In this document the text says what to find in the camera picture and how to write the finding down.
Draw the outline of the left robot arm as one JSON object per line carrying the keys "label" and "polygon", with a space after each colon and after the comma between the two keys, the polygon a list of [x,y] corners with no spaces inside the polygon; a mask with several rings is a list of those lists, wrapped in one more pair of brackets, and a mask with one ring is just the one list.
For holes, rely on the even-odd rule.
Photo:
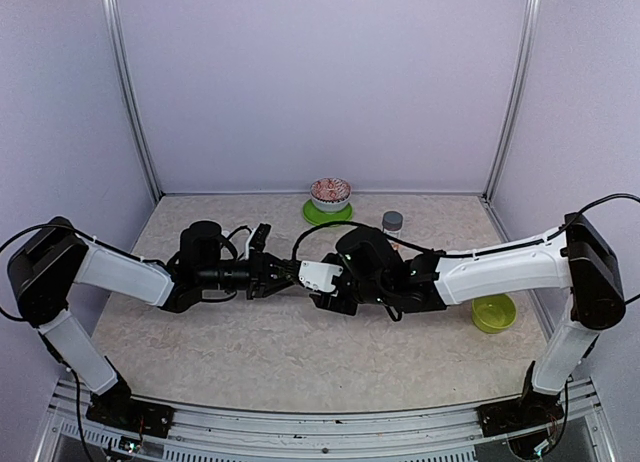
{"label": "left robot arm", "polygon": [[265,249],[270,228],[251,230],[244,252],[211,220],[191,223],[166,261],[127,253],[55,217],[16,234],[1,249],[14,296],[14,321],[32,327],[47,349],[100,400],[121,427],[133,425],[140,406],[128,383],[97,348],[75,315],[70,295],[88,289],[118,294],[156,310],[180,314],[200,303],[226,303],[239,293],[265,298],[292,286],[300,261]]}

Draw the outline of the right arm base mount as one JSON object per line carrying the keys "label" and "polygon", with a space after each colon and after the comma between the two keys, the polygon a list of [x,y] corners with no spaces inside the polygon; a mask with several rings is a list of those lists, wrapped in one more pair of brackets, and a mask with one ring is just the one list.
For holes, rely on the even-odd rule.
{"label": "right arm base mount", "polygon": [[493,437],[562,419],[565,410],[560,395],[547,395],[525,382],[522,393],[515,398],[480,405],[476,412],[484,437]]}

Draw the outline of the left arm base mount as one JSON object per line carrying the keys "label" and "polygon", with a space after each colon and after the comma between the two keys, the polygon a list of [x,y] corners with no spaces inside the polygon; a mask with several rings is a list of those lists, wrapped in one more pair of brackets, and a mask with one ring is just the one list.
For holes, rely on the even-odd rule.
{"label": "left arm base mount", "polygon": [[130,396],[91,396],[86,412],[88,420],[105,426],[166,439],[175,409],[169,405],[147,402]]}

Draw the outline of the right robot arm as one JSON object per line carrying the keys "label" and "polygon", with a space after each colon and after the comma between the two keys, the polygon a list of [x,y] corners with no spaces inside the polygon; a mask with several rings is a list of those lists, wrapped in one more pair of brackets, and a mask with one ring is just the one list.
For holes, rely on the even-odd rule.
{"label": "right robot arm", "polygon": [[[401,212],[402,239],[425,247],[465,250],[502,240],[474,196],[358,194],[353,205],[354,220],[374,226],[385,211]],[[312,411],[407,410],[515,394],[547,337],[534,293],[512,297],[516,322],[497,335],[473,325],[468,302],[399,323],[371,305],[355,317],[307,305],[296,344],[303,373],[295,387]]]}

